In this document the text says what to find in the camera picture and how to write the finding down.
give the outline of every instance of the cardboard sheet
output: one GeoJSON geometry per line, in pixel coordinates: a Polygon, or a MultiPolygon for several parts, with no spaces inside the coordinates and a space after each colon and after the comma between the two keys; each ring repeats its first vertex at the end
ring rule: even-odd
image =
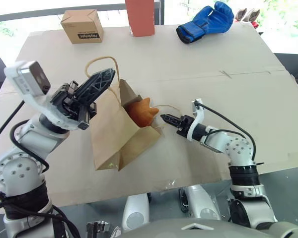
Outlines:
{"type": "MultiPolygon", "coordinates": [[[[152,97],[152,106],[169,104],[191,115],[191,101],[202,98],[250,132],[256,141],[256,161],[265,162],[258,167],[260,173],[298,167],[298,87],[257,32],[238,23],[225,34],[185,45],[175,28],[157,26],[155,35],[143,38],[132,37],[128,27],[105,28],[109,37],[101,45],[72,45],[63,31],[48,31],[30,36],[18,59],[37,60],[54,92],[64,82],[84,82],[85,63],[111,55],[121,77],[142,97],[152,97]]],[[[111,66],[111,61],[102,60],[90,70],[111,66]]],[[[0,125],[20,101],[5,82],[0,125]]],[[[159,109],[161,114],[179,114],[168,107],[159,109]]],[[[34,113],[25,105],[12,120],[0,137],[0,154],[12,145],[11,126],[34,113]]],[[[163,124],[159,116],[155,122],[163,124]]],[[[208,112],[204,124],[233,129],[208,112]]],[[[90,131],[71,132],[47,159],[46,181],[53,203],[74,205],[229,178],[227,157],[190,143],[171,126],[161,131],[157,143],[120,172],[95,171],[90,131]]]]}

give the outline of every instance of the small cardboard box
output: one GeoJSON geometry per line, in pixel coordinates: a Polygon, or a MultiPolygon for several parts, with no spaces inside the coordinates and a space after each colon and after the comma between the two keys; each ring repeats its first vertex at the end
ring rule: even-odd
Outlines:
{"type": "Polygon", "coordinates": [[[102,42],[104,31],[96,10],[68,10],[61,25],[73,44],[102,42]]]}

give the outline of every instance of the plush toy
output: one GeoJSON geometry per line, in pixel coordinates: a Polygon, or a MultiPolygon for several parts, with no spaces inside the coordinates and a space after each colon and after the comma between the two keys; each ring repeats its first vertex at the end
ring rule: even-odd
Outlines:
{"type": "Polygon", "coordinates": [[[158,108],[151,108],[149,103],[150,98],[145,98],[126,107],[128,115],[139,127],[151,125],[153,117],[159,112],[158,108]]]}

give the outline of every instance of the brown paper bag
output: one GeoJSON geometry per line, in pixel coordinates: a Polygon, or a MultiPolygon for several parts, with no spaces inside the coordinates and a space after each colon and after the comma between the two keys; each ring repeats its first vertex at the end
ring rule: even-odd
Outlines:
{"type": "Polygon", "coordinates": [[[118,168],[133,161],[152,146],[160,134],[151,126],[138,127],[124,107],[141,100],[128,83],[121,79],[112,89],[118,92],[121,103],[106,90],[97,99],[97,115],[91,120],[91,141],[96,170],[118,168]]]}

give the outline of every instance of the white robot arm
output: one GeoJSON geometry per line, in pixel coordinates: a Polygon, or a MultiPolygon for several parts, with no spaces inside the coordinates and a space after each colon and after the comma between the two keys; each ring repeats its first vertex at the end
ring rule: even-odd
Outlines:
{"type": "Polygon", "coordinates": [[[43,172],[49,165],[45,159],[70,130],[88,128],[96,115],[94,101],[109,87],[115,71],[109,68],[95,73],[80,87],[75,81],[65,83],[53,95],[47,94],[50,83],[38,62],[17,62],[4,73],[23,100],[39,112],[12,128],[10,138],[15,146],[0,157],[0,200],[8,238],[67,237],[62,221],[79,237],[64,214],[62,218],[52,214],[53,210],[62,212],[47,194],[43,172]]]}
{"type": "Polygon", "coordinates": [[[231,220],[233,223],[250,228],[268,222],[276,222],[270,201],[266,196],[264,185],[259,181],[257,164],[254,158],[254,145],[241,133],[220,130],[213,126],[201,124],[204,118],[202,100],[192,102],[193,115],[181,118],[172,115],[161,115],[162,119],[178,128],[177,134],[189,141],[197,140],[201,145],[229,156],[228,164],[232,178],[231,193],[235,200],[230,202],[231,220]]]}

